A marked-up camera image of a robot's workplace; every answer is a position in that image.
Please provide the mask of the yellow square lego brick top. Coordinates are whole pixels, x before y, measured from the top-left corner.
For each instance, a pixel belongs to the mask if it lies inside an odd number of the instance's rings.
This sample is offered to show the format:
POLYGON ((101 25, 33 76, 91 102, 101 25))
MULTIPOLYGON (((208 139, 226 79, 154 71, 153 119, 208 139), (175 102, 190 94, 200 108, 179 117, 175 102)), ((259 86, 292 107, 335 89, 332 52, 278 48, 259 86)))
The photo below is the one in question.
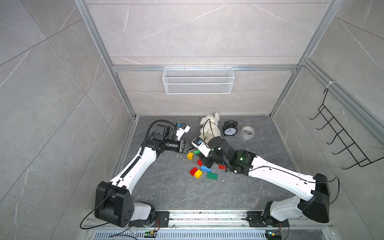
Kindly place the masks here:
POLYGON ((188 160, 193 160, 194 159, 194 153, 188 153, 187 159, 188 160))

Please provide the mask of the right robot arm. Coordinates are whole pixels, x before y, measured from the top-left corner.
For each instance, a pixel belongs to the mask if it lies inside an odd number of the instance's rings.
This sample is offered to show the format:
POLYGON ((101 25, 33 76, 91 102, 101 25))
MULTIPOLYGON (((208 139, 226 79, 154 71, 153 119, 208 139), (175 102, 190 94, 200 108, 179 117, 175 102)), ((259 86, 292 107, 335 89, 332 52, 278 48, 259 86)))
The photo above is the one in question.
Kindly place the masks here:
POLYGON ((206 144, 197 137, 192 144, 203 154, 207 167, 217 164, 229 172, 262 179, 294 194, 282 201, 269 201, 262 212, 267 226, 275 226, 290 218, 307 217, 318 223, 330 220, 330 190, 322 174, 300 174, 264 160, 246 150, 234 150, 229 143, 214 137, 206 144))

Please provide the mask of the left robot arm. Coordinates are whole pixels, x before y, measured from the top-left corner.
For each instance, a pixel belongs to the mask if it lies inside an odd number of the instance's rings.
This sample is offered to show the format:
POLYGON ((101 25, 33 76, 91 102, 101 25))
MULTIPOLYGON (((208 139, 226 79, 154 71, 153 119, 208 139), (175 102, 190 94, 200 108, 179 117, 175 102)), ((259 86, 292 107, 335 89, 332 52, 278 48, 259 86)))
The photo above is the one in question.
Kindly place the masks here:
POLYGON ((94 215, 97 219, 118 227, 125 227, 135 221, 151 225, 155 221, 155 207, 133 202, 131 193, 147 168, 164 151, 186 153, 188 142, 183 134, 166 138, 154 134, 147 138, 128 165, 109 182, 101 182, 96 188, 94 215))

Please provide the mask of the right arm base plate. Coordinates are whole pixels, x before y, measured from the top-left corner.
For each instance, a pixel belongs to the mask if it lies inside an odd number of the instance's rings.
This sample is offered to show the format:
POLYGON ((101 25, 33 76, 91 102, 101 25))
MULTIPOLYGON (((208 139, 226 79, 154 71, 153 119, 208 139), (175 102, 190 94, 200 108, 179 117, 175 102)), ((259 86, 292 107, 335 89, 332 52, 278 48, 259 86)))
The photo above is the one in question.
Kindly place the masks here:
POLYGON ((264 213, 262 211, 248 211, 246 221, 248 221, 250 227, 288 227, 289 221, 278 221, 270 216, 270 214, 264 213))

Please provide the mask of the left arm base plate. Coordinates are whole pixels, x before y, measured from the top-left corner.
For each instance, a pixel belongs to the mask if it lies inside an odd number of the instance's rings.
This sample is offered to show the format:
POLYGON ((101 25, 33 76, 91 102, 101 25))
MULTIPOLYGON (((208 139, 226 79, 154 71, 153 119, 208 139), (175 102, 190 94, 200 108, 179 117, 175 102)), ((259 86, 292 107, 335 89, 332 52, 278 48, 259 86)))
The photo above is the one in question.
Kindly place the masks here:
POLYGON ((134 226, 138 228, 167 228, 169 226, 170 212, 169 211, 156 211, 155 218, 153 222, 148 222, 145 220, 137 220, 129 222, 128 226, 134 226))

